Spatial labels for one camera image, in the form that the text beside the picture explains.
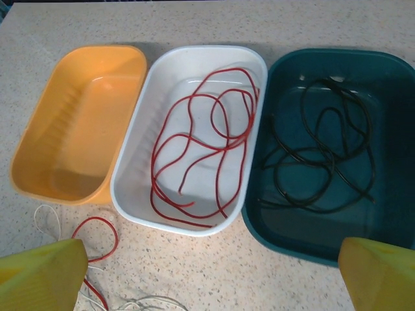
yellow object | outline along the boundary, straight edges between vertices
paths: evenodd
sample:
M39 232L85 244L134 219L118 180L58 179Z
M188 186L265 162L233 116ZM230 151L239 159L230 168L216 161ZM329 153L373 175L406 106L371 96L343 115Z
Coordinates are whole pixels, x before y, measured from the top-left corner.
M12 160L21 194L110 203L110 178L145 75L130 46L81 47L55 67Z
M75 239L0 258L0 310L72 311L87 268Z
M356 311L415 310L415 251L346 238L338 266Z

black wire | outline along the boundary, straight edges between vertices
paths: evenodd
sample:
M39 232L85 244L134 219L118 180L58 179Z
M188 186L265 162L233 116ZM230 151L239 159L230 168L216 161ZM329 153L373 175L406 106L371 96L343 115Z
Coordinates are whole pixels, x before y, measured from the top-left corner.
M314 132L310 129L307 118L305 116L305 97L308 92L313 86L320 84L324 87L330 89L334 94L338 95L341 98L342 110L343 113L334 107L327 107L324 108L317 117L316 126ZM356 126L350 117L349 112L349 103L356 105L362 112L365 118L365 129L360 129ZM372 153L372 149L370 148L370 139L372 138L373 134L373 126L372 121L370 119L370 114L366 106L364 105L363 101L353 92L343 87L340 87L337 83L327 79L319 79L314 81L313 83L309 84L303 91L300 97L300 111L302 116L302 122L304 125L305 130L316 143L316 147L303 147L297 149L291 149L288 145L284 144L281 139L278 137L277 132L275 130L275 120L274 116L270 116L270 127L271 127L271 134L275 141L277 142L277 147L272 149L262 160L260 169L261 170L268 170L273 169L273 179L274 185L277 191L282 195L283 199L285 199L285 203L280 202L272 202L269 200L265 200L262 198L258 199L259 203L262 203L261 207L263 209L290 209L290 208L297 208L303 209L305 211L309 211L312 213L317 214L331 214L342 211L355 205L357 202L366 198L370 200L372 203L375 203L374 198L369 194L370 189L372 189L374 181L375 181L375 161ZM322 118L327 112L333 112L340 123L340 131L341 131L341 138L342 138L342 147L344 155L340 155L335 153L328 145L324 144L318 137L320 124ZM346 133L346 125L349 126L358 136L361 137L361 143L354 149L350 150L347 140L347 133ZM285 154L283 154L276 163L274 164L267 164L268 160L276 154L279 150L283 150ZM302 156L301 153L304 152L319 152L323 156L323 160L316 161L307 159L306 157ZM370 168L371 168L371 177L370 180L365 188L360 188L354 183L352 183L339 169L338 165L343 162L347 162L363 153L368 154ZM295 162L284 162L286 158L291 157ZM294 166L294 165L305 165L308 167L313 168L322 168L327 172L327 179L324 185L316 191L315 194L308 198L296 199L283 189L281 183L279 181L279 168L280 167L287 167L287 166ZM323 195L326 193L328 187L330 186L334 175L337 174L349 187L351 187L355 192L357 192L357 196L346 202L342 205L334 207L332 209L323 209L321 207L315 206L314 203L317 202Z

red cable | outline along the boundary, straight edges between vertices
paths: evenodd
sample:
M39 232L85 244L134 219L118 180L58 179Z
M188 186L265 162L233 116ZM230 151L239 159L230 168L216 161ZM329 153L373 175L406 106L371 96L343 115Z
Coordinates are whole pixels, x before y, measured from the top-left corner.
M86 224L87 222L90 222L91 220L99 220L101 222L104 222L105 224L108 225L108 227L111 228L111 230L112 230L112 232L114 234L114 246L113 246L113 248L107 254L105 254L105 255L103 255L101 257L94 258L94 259L89 259L88 260L88 262L97 262L97 261L104 260L104 259L108 258L117 249L117 246L118 246L118 234L117 234L117 231L115 230L115 227L109 221L107 221L106 219L103 219L102 217L94 216L94 217L89 217L89 218L85 219L83 222L81 222L80 225L75 229L75 231L73 231L72 238L75 238L75 236L77 235L77 233L80 230L80 228L84 224ZM101 301L102 305L104 306L105 310L109 310L108 304L107 304L105 298L86 279L84 279L84 283L98 297L98 299Z
M252 87L252 91L254 93L254 96L252 96L252 94L250 92L248 92L248 91L245 91L243 89L235 89L235 88L227 89L225 92L223 92L222 94L220 94L218 97L215 97L215 96L209 95L209 94L198 93L199 90L208 81L208 79L210 77L212 77L213 75L217 75L219 73L225 73L225 72L230 72L230 71L240 71L241 73L243 73L244 75L246 75L248 77L248 79L250 81L250 85ZM246 110L246 113L248 115L248 125L247 125L245 131L242 134L234 135L234 136L230 135L228 116L226 114L226 110L225 110L222 102L220 101L220 99L225 94L228 94L230 92L238 92L238 93L241 94L241 96L243 98L245 110ZM193 99L196 98L196 97L206 97L206 98L210 98L210 99L213 99L214 100L214 103L213 103L213 106L212 106L212 109L211 109L211 113L210 113L210 122L211 122L212 128L214 129L214 131L216 132L216 134L219 135L220 137L226 139L225 146L221 146L221 147L210 146L210 145L208 145L208 144L206 144L206 143L204 143L204 142L202 142L202 141L200 141L200 140L198 140L198 139L196 139L196 138L193 137L193 128L194 128L193 122L194 121L193 121L193 116L192 116L192 113L191 113L191 104L192 104ZM249 100L250 100L250 107L249 107L249 105L248 105L248 103L246 101L246 97L248 97ZM173 217L169 217L169 216L164 215L163 213L161 213L157 209L157 207L156 207L156 205L154 203L154 194L156 194L157 197L159 199L161 199L162 201L164 201L165 203L171 205L172 207L174 207L175 209L177 209L181 213L183 213L186 216L189 216L191 218L195 218L195 219L206 219L206 218L212 217L212 216L214 216L214 215L216 215L218 213L221 213L223 215L223 217L227 218L227 215L224 212L224 210L225 210L225 208L227 208L227 206L229 206L234 201L234 199L236 199L236 197L237 197L237 195L238 195L238 193L239 193L239 191L241 189L242 179L243 179L243 167L244 167L244 162L245 162L245 158L246 158L246 144L247 144L247 140L248 140L250 131L251 131L252 126L254 124L258 97L259 97L259 88L257 88L255 86L254 81L252 80L252 77L249 75L249 73L245 69L243 69L243 68L229 68L229 69L221 69L221 70L214 71L214 72L210 73L209 75L207 75L205 77L205 79L203 79L203 81L201 81L201 83L199 84L199 86L195 89L195 91L191 95L186 96L184 98L181 98L180 100L178 100L177 102L175 102L172 105L172 107L169 109L169 111L167 113L167 116L166 116L166 118L165 118L165 120L163 122L163 125L161 127L160 133L159 133L159 135L158 135L158 137L156 139L156 142L154 144L153 151L152 151L152 156L151 156L150 171L151 171L151 183L152 183L152 186L151 186L151 190L150 190L150 203L151 203L151 206L152 206L153 210L158 215L160 215L164 219L173 220L173 221L181 222L181 223L184 223L184 224L195 225L195 226L198 226L198 227L207 227L207 228L212 227L212 225L205 225L205 224L200 224L200 223L196 223L196 222L189 222L187 220L182 220L182 219L173 218ZM168 137L160 146L158 146L159 145L159 142L160 142L160 139L161 139L161 136L163 135L163 133L165 131L167 122L168 122L168 120L169 120L169 118L171 116L172 111L180 103L185 102L185 101L187 101L187 114L188 114L189 120L190 120L189 132L188 133L177 133L177 134L174 134L174 135ZM216 127L215 122L213 120L213 114L214 114L214 111L215 111L215 109L216 109L216 107L218 105L219 105L219 108L222 111L222 114L224 116L224 123L225 123L225 128L226 128L226 133L225 134L221 133L218 130L218 128ZM182 137L182 138L186 138L187 139L187 142L186 142L186 145L185 145L185 148L184 148L183 152L176 159L174 159L173 161L167 163L166 165L164 165L163 167L161 167L157 172L155 172L155 168L154 167L155 167L156 159L159 156L160 152L163 150L163 148L169 142L171 142L173 139L178 138L178 137ZM174 165L175 163L179 162L184 157L184 155L186 154L186 152L188 151L189 145L191 143L196 143L196 144L198 144L200 146L203 146L204 148L207 148L209 150L213 150L213 152L210 153L210 154L208 154L208 155L204 155L204 156L200 157L199 159L197 159L196 161L194 161L193 163L191 163L187 167L187 169L186 169L186 171L184 173L184 176L182 178L182 182L180 183L180 186L178 188L178 194L179 195L182 195L182 189L183 189L184 183L186 181L186 177L187 177L189 171L192 169L192 167L194 167L197 163L199 163L199 162L201 162L201 161L203 161L203 160L205 160L205 159L207 159L209 157L213 157L213 156L215 156L217 154L222 153L222 157L220 159L219 166L218 166L217 173L216 173L216 178L215 178L215 196L216 196L216 203L217 203L218 210L215 211L214 213L211 213L211 214L208 214L208 215L197 216L197 215L193 215L193 214L185 211L185 208L194 205L195 202L189 202L189 203L186 203L186 204L176 203L176 202L172 201L162 191L161 187L157 184L157 179L160 176L160 174L164 170L166 170L167 168L169 168L172 165ZM236 190L235 194L232 196L232 198L228 202L226 202L224 204L221 204L220 198L219 198L219 176L220 176L220 172L221 172L221 169L222 169L222 165L223 165L224 159L225 159L226 154L228 153L228 151L230 151L232 149L235 149L235 148L241 146L242 144L243 144L244 151L243 151L243 158L242 158L242 161L241 161L241 167L240 167L240 170L239 170L239 182L238 182L237 190Z

countertop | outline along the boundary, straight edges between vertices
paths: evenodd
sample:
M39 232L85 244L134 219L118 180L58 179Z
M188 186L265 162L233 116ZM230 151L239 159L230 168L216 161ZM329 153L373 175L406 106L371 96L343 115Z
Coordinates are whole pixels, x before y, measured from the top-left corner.
M149 63L182 45L230 43L272 64L303 47L361 47L415 65L413 0L280 0L15 4L0 25L0 256L52 242L38 232L39 201L10 186L10 159L57 61L81 45L127 43ZM127 222L111 205L53 205L62 236L88 216L111 218L119 249L91 271L112 309L145 294L190 310L353 310L338 269L274 253L239 216L223 232L191 238ZM56 232L50 216L48 227ZM112 245L107 228L80 233L88 251ZM83 298L75 310L91 310Z

orange plastic container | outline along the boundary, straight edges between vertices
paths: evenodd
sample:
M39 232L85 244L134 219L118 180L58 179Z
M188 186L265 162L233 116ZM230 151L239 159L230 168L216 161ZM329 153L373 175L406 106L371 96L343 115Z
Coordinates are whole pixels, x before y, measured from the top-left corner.
M12 160L21 194L67 205L109 203L110 178L147 61L134 47L81 47L55 67Z

